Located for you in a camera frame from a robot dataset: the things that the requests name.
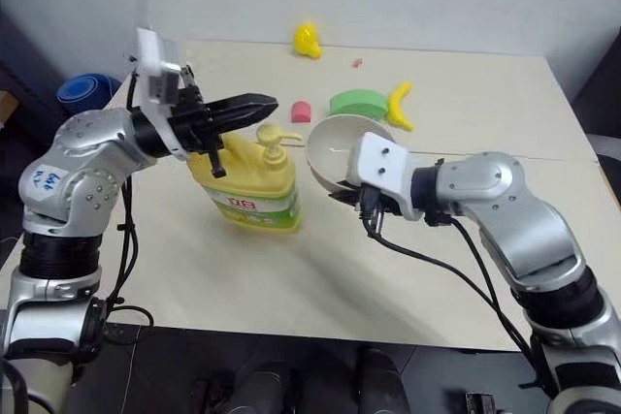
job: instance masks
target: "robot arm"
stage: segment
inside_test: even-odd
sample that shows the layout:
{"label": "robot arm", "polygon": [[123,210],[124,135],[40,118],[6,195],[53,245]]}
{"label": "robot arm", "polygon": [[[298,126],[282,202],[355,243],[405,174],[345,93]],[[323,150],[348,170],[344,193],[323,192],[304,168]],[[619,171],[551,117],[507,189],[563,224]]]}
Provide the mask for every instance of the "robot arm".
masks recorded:
{"label": "robot arm", "polygon": [[[539,378],[558,395],[549,412],[573,412],[573,405],[621,412],[617,314],[564,218],[531,193],[517,160],[483,152],[424,167],[404,148],[367,133],[352,150],[346,181],[380,191],[380,206],[362,206],[374,228],[386,207],[407,220],[424,214],[432,226],[447,215],[472,219],[533,329]],[[619,410],[605,410],[613,407]]]}
{"label": "robot arm", "polygon": [[[258,122],[278,106],[261,94],[204,104],[191,69],[167,58],[151,31],[139,36],[140,107],[70,118],[19,181],[24,248],[1,344],[25,380],[30,412],[63,412],[71,383],[99,352],[109,314],[106,301],[94,296],[99,246],[125,179],[160,157],[183,160],[187,152],[209,154],[213,175],[224,176],[220,134]],[[10,387],[3,392],[8,403]],[[12,412],[7,404],[0,410]]]}

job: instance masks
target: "small red object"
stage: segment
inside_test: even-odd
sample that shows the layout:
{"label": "small red object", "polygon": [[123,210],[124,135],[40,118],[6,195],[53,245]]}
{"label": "small red object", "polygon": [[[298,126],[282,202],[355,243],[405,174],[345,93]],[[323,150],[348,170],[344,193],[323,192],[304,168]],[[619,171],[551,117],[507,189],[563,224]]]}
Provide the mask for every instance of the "small red object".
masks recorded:
{"label": "small red object", "polygon": [[291,122],[292,123],[310,123],[311,122],[311,104],[306,101],[298,101],[291,106]]}

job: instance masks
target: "black cable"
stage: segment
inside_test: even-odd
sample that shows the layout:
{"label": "black cable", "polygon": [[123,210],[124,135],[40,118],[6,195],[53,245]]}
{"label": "black cable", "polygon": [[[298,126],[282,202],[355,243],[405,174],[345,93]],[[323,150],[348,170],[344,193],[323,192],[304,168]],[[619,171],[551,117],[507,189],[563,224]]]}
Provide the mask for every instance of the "black cable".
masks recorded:
{"label": "black cable", "polygon": [[28,414],[28,390],[26,388],[26,381],[23,379],[19,370],[4,358],[2,358],[2,368],[13,388],[14,414]]}
{"label": "black cable", "polygon": [[531,354],[530,346],[524,339],[524,336],[522,336],[522,334],[515,328],[515,326],[513,326],[513,323],[510,322],[502,313],[501,305],[498,302],[496,290],[494,289],[494,284],[492,283],[492,279],[489,276],[489,272],[487,271],[487,268],[485,267],[485,263],[483,262],[483,259],[480,253],[478,252],[478,249],[476,249],[476,245],[474,244],[473,239],[471,238],[470,234],[464,228],[464,226],[461,224],[459,220],[457,220],[456,218],[450,217],[448,221],[451,223],[451,225],[453,225],[459,231],[459,233],[462,235],[462,237],[466,241],[466,244],[470,248],[471,252],[473,253],[474,259],[476,260],[476,263],[478,264],[478,267],[481,270],[481,273],[485,280],[485,284],[487,285],[487,289],[489,290],[492,303],[494,304],[494,307],[495,307],[494,310],[496,310],[496,313],[498,314],[498,318],[501,321],[501,325],[507,331],[509,337],[517,345],[520,351],[524,353],[524,356],[526,357],[526,359],[529,360],[529,362],[531,362],[533,360],[533,356]]}
{"label": "black cable", "polygon": [[[136,73],[136,71],[134,70],[129,81],[129,88],[127,90],[127,101],[125,103],[125,107],[129,111],[131,111],[133,108],[134,91],[136,89],[137,79],[138,73]],[[121,197],[123,199],[123,205],[125,207],[125,219],[124,223],[118,226],[118,229],[123,232],[123,245],[121,248],[120,264],[118,267],[118,274],[116,276],[116,283],[114,284],[114,288],[111,291],[110,295],[106,299],[108,303],[107,317],[109,317],[110,314],[112,314],[113,312],[117,312],[120,310],[134,310],[144,314],[147,317],[147,327],[151,329],[155,323],[153,320],[153,316],[148,310],[137,305],[119,305],[125,302],[125,299],[119,296],[120,290],[129,279],[129,275],[136,267],[136,262],[138,261],[138,234],[136,233],[136,225],[134,224],[134,217],[132,215],[133,183],[131,175],[125,179],[125,182],[121,186]],[[132,255],[128,263],[127,259],[129,256],[130,247],[132,249]],[[140,337],[137,337],[131,341],[118,341],[108,335],[105,335],[104,338],[110,344],[133,345],[143,341],[149,335],[150,333],[145,332],[142,333]]]}
{"label": "black cable", "polygon": [[532,358],[531,353],[530,353],[530,349],[528,348],[528,345],[527,346],[523,346],[522,342],[519,341],[517,339],[516,335],[514,334],[514,333],[518,333],[519,334],[517,329],[515,329],[515,327],[510,322],[508,317],[506,317],[503,314],[503,312],[500,309],[500,307],[496,306],[494,304],[494,302],[478,286],[476,286],[476,284],[467,275],[465,275],[459,269],[456,269],[453,266],[450,266],[449,264],[447,264],[447,263],[445,263],[443,261],[440,261],[438,259],[434,259],[432,257],[426,256],[426,255],[421,254],[421,253],[416,252],[416,251],[412,251],[411,249],[407,249],[405,247],[402,247],[399,244],[395,244],[394,242],[390,242],[389,240],[385,239],[381,234],[379,234],[379,233],[377,233],[377,232],[375,232],[373,230],[373,228],[371,227],[371,225],[369,223],[369,219],[363,218],[362,219],[362,223],[363,223],[363,225],[365,227],[365,230],[367,230],[367,234],[369,235],[369,237],[374,239],[375,241],[377,241],[382,246],[385,246],[388,249],[391,249],[393,251],[399,252],[401,254],[405,254],[407,256],[413,257],[414,259],[418,259],[418,260],[426,262],[428,264],[433,264],[434,266],[438,266],[438,267],[440,267],[442,269],[445,269],[446,271],[450,271],[450,272],[454,273],[455,275],[459,276],[462,280],[464,280],[466,282],[466,284],[468,284],[468,286],[470,286],[498,314],[499,318],[501,319],[501,322],[507,323],[507,325],[509,326],[510,329],[514,329],[514,332],[513,331],[509,332],[508,331],[509,332],[509,337],[513,340],[513,342],[515,342],[515,344],[520,349],[520,351],[522,352],[522,354],[524,355],[526,360],[531,364],[531,366],[533,366],[533,369],[537,372],[537,370],[535,368],[535,365],[534,365],[533,358]]}

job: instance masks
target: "blue bowl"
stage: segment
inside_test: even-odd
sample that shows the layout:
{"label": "blue bowl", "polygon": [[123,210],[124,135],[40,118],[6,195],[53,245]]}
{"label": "blue bowl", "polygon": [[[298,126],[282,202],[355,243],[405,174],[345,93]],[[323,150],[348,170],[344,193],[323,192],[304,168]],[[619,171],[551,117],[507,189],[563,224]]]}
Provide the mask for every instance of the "blue bowl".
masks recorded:
{"label": "blue bowl", "polygon": [[103,109],[113,98],[120,82],[106,75],[89,73],[66,81],[56,91],[56,99],[71,115]]}

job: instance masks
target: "yellow soap bottle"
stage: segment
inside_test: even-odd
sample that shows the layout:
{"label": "yellow soap bottle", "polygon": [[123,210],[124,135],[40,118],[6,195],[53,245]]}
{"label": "yellow soap bottle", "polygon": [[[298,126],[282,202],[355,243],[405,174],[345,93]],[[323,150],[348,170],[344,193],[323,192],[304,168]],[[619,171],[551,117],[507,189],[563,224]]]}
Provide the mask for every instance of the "yellow soap bottle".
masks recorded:
{"label": "yellow soap bottle", "polygon": [[205,154],[190,155],[190,172],[234,223],[266,232],[295,232],[301,217],[295,164],[280,141],[302,137],[271,124],[261,125],[256,137],[258,143],[235,133],[222,135],[224,149],[218,153],[226,176],[213,177]]}

